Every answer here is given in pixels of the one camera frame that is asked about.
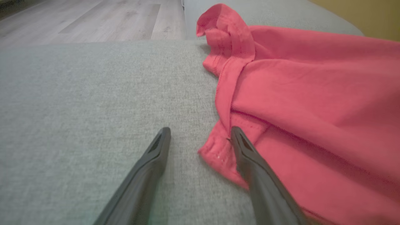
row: red cloth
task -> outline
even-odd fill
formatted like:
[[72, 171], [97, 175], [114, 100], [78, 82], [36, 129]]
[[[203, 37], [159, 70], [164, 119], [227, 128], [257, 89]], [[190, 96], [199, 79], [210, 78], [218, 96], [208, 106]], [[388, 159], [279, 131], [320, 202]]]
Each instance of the red cloth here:
[[212, 168], [247, 188], [227, 140], [239, 126], [309, 215], [400, 224], [399, 43], [247, 26], [223, 4], [199, 18], [197, 35], [219, 77], [220, 120], [199, 150]]

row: fabric fold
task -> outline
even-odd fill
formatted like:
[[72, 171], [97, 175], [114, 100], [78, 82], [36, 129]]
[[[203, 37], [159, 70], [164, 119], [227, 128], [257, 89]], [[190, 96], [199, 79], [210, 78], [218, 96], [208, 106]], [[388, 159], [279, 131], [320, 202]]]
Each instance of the fabric fold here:
[[302, 209], [324, 224], [400, 223], [400, 43], [247, 26], [224, 4], [198, 20], [220, 120], [198, 151], [243, 188], [239, 126]]

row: floor plank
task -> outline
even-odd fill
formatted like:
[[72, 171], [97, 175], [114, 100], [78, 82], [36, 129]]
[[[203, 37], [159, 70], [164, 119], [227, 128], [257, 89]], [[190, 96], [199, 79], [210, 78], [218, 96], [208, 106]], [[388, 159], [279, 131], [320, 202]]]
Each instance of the floor plank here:
[[185, 39], [180, 0], [44, 0], [0, 20], [0, 49], [146, 39]]

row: laminate flooring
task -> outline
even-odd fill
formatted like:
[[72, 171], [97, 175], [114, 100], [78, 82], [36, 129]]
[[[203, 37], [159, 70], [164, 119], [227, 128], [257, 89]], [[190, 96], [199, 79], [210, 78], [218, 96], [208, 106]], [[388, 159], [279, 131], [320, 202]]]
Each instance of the laminate flooring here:
[[185, 36], [181, 0], [45, 0], [0, 20], [0, 48]]

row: couch cushion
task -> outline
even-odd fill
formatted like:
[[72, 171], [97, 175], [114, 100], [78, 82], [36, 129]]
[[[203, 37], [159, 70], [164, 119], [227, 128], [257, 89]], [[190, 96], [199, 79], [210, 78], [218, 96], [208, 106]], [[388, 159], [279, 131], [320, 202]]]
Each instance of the couch cushion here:
[[185, 0], [187, 39], [196, 39], [201, 14], [217, 3], [236, 10], [247, 25], [267, 25], [363, 35], [351, 23], [307, 0]]
[[0, 52], [0, 224], [92, 224], [158, 130], [172, 140], [151, 224], [255, 224], [197, 155], [218, 120], [205, 42]]

